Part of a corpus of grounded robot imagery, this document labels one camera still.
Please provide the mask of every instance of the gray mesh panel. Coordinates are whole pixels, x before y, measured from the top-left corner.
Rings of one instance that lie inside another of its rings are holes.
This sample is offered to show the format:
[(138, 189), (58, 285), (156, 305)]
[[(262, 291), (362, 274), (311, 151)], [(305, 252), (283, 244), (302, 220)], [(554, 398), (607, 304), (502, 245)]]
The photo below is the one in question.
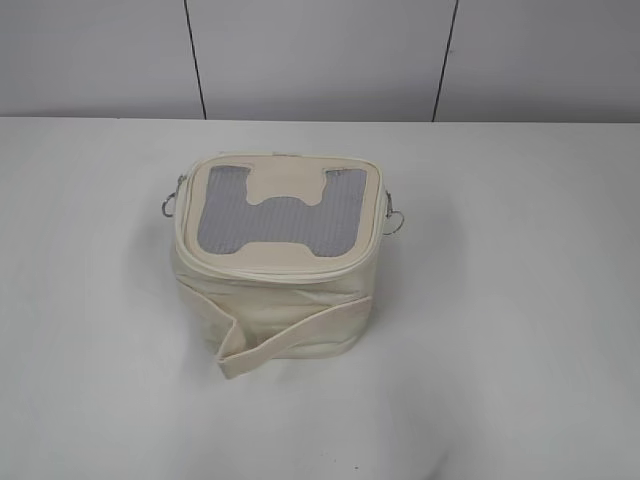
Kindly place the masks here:
[(337, 257), (355, 244), (364, 170), (331, 170), (318, 205), (299, 198), (273, 197), (259, 205), (247, 203), (245, 167), (219, 166), (209, 172), (207, 197), (198, 243), (208, 253), (229, 254), (250, 242), (301, 243), (317, 257)]

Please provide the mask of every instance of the metal d-ring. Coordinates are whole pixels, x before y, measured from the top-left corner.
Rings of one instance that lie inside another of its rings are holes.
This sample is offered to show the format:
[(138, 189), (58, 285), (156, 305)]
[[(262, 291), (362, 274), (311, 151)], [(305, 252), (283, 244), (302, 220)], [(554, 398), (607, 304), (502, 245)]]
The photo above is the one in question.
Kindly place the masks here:
[(404, 213), (402, 213), (400, 210), (394, 210), (393, 209), (393, 199), (391, 198), (391, 194), (389, 192), (386, 192), (387, 194), (387, 213), (385, 215), (387, 221), (391, 219), (391, 217), (393, 217), (394, 215), (399, 215), (400, 216), (400, 223), (398, 224), (398, 226), (393, 229), (393, 231), (391, 232), (383, 232), (384, 235), (393, 235), (394, 233), (398, 232), (402, 226), (404, 225)]
[(174, 198), (176, 198), (176, 192), (170, 193), (167, 198), (164, 199), (164, 202), (162, 202), (162, 214), (167, 218), (173, 217), (173, 213), (167, 213), (167, 205), (169, 205), (169, 202)]
[(167, 198), (164, 199), (164, 202), (162, 202), (162, 214), (167, 217), (167, 218), (171, 218), (175, 215), (175, 211), (173, 213), (168, 213), (167, 212), (167, 205), (169, 205), (169, 202), (171, 200), (175, 200), (176, 195), (178, 193), (178, 190), (180, 189), (180, 185), (182, 185), (182, 182), (184, 182), (187, 179), (186, 175), (180, 175), (178, 177), (178, 185), (176, 186), (176, 190), (173, 193), (170, 193)]

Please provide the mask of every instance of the metal ring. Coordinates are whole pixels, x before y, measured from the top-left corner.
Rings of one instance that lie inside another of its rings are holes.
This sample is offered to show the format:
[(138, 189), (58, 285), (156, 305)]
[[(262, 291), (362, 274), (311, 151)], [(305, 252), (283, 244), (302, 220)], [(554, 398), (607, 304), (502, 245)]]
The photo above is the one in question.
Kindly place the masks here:
[(391, 232), (382, 232), (384, 235), (393, 235), (394, 233), (397, 233), (402, 226), (404, 225), (404, 213), (402, 213), (400, 210), (392, 210), (389, 215), (387, 215), (387, 220), (389, 220), (390, 218), (392, 218), (394, 215), (400, 215), (400, 223), (398, 224), (398, 226), (393, 229), (393, 231)]
[(167, 198), (164, 199), (164, 202), (162, 202), (162, 214), (167, 217), (167, 218), (171, 218), (173, 217), (173, 213), (167, 213), (167, 205), (169, 204), (169, 202), (171, 200), (173, 200), (176, 197), (176, 192), (171, 193)]

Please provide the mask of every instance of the cream bag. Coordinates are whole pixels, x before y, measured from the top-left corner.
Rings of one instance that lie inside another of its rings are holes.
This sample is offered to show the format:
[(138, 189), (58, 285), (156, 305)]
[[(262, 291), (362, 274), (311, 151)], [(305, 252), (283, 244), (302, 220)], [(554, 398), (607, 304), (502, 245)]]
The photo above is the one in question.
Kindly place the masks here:
[(223, 155), (180, 177), (172, 265), (227, 378), (348, 350), (371, 311), (380, 170), (349, 158)]

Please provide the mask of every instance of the bag handle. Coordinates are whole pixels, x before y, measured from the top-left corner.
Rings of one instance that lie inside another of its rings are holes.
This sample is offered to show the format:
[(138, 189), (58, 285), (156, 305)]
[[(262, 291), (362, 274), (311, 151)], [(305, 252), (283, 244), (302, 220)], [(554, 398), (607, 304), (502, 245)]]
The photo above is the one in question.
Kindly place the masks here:
[[(217, 355), (218, 366), (227, 378), (254, 370), (313, 335), (336, 327), (345, 329), (352, 327), (355, 330), (363, 319), (367, 318), (372, 305), (372, 297), (368, 296), (327, 308), (291, 325), (260, 345), (247, 348), (246, 335), (235, 317), (223, 311), (215, 302), (201, 293), (181, 282), (179, 285), (183, 287), (182, 292), (189, 296), (188, 300), (197, 303), (194, 306), (201, 315), (218, 324), (216, 326), (227, 328)], [(344, 350), (350, 346), (350, 343), (345, 344)]]

